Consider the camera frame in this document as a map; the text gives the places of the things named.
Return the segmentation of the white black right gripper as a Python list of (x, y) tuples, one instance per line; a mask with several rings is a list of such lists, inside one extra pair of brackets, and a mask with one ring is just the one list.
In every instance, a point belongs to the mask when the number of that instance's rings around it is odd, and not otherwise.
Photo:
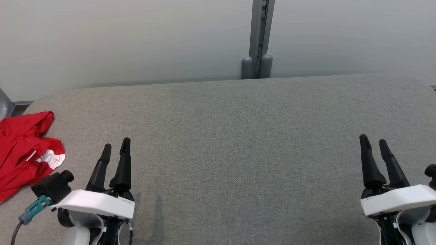
[[(364, 187), (374, 189), (386, 184), (368, 137), (362, 134), (359, 141)], [(388, 186), (399, 189), (361, 199), (364, 215), (377, 223), (378, 245), (436, 245), (436, 191), (427, 185), (411, 186), (384, 139), (379, 147), (388, 171)]]

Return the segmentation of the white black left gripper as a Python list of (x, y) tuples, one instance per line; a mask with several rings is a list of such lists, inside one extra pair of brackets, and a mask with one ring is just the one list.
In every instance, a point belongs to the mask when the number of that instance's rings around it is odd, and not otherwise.
[[(131, 189), (130, 138), (123, 139), (120, 159), (109, 187), (114, 191)], [(67, 227), (60, 245), (121, 245), (123, 224), (129, 227), (129, 243), (133, 245), (134, 229), (131, 223), (135, 202), (122, 196), (92, 191), (105, 191), (104, 183), (110, 162), (111, 144), (105, 144), (101, 157), (92, 172), (85, 190), (76, 190), (51, 205), (59, 211), (59, 223)]]

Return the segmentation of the red shorts with white stripes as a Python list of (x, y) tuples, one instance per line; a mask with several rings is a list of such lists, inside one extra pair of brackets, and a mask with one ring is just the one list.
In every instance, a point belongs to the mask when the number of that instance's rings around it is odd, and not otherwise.
[(64, 146), (55, 138), (29, 136), (14, 144), (1, 142), (0, 203), (51, 174), (64, 160)]

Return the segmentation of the grey slanted partition leg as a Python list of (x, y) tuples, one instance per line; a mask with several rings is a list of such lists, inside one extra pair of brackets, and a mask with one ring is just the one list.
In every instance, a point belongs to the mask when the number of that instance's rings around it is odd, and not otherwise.
[(11, 116), (15, 105), (6, 95), (6, 93), (0, 88), (0, 121), (4, 118)]

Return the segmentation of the grey metal partition post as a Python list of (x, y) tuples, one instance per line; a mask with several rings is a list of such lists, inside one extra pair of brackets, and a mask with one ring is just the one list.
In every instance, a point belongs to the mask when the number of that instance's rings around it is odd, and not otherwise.
[(253, 60), (252, 79), (259, 79), (260, 60), (268, 53), (276, 0), (252, 0), (249, 57)]

